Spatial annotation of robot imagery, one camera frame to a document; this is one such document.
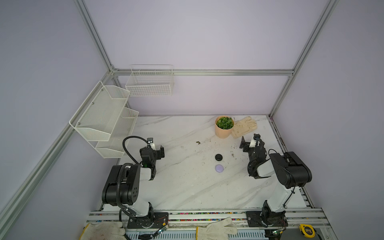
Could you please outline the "black earbud charging case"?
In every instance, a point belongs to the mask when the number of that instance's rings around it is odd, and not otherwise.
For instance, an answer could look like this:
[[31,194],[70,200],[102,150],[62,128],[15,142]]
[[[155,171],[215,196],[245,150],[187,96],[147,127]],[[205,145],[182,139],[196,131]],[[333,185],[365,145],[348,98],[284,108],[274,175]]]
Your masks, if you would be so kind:
[[221,154],[216,154],[216,155],[215,155],[215,160],[218,161],[218,162],[220,162],[220,161],[223,160],[223,156],[222,156]]

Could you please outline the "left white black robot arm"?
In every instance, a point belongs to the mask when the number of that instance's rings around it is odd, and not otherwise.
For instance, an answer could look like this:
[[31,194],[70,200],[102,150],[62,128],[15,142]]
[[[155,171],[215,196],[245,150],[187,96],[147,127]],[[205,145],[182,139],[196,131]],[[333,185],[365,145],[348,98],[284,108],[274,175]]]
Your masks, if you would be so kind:
[[[126,141],[142,140],[146,145],[139,150],[141,162],[138,162],[127,149]],[[155,216],[151,203],[139,197],[140,182],[154,180],[156,163],[165,157],[163,146],[157,150],[153,138],[128,136],[123,139],[123,150],[133,163],[112,167],[102,191],[102,203],[118,207],[130,218],[152,220]]]

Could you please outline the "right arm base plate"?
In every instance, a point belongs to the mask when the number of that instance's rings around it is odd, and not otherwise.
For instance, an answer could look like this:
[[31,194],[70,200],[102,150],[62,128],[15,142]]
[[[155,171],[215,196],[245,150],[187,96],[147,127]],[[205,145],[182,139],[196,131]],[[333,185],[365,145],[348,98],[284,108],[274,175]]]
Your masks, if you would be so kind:
[[286,219],[285,211],[275,212],[262,212],[262,211],[247,211],[246,217],[249,227],[263,227],[263,228],[277,228],[287,227],[288,222]]

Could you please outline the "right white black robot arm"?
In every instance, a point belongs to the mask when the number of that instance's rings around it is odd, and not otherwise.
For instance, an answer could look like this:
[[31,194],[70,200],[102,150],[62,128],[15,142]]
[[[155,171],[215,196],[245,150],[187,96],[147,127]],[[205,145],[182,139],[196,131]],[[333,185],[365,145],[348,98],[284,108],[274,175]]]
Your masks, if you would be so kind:
[[248,175],[266,179],[275,175],[278,180],[272,195],[264,201],[260,211],[247,211],[250,227],[283,227],[287,221],[286,209],[296,189],[312,181],[312,172],[294,152],[269,153],[259,134],[250,142],[241,139],[240,149],[249,156]]

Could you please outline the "lilac round disc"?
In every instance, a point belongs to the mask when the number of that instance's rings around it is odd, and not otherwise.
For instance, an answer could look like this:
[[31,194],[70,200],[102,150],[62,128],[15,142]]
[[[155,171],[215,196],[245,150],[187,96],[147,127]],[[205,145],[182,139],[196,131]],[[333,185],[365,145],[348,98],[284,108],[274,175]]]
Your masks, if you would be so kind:
[[224,167],[222,165],[216,165],[215,166],[215,171],[217,173],[222,173],[224,171]]

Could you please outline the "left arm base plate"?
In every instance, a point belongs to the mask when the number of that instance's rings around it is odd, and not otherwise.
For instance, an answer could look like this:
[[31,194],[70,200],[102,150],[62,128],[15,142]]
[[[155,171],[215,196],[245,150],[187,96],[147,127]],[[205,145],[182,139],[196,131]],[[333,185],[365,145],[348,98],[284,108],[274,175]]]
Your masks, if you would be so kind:
[[137,217],[128,220],[127,229],[160,229],[169,221],[169,213],[154,212],[152,216]]

